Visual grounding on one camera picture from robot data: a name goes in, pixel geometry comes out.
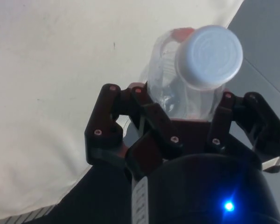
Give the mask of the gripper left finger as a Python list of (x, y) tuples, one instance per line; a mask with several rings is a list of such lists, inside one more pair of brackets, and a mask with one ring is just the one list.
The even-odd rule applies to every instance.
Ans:
[[(139, 139), (128, 148), (123, 144), (123, 128), (117, 123), (126, 115), (136, 127)], [(158, 103), (150, 98), (147, 84), (132, 83), (121, 90), (103, 85), (84, 132), (86, 160), (90, 165), (108, 162), (129, 170), (136, 181), (163, 164), (182, 155), (183, 143)]]

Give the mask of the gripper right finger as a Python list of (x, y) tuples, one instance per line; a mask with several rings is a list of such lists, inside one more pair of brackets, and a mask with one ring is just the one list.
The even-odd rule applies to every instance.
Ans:
[(211, 151), (230, 154), (247, 149), (230, 135), (232, 122), (244, 131), (252, 145), (249, 151), (261, 161), (262, 170), (280, 172), (280, 119), (264, 97), (257, 92), (243, 97), (229, 91), (223, 93), (208, 132), (207, 146)]

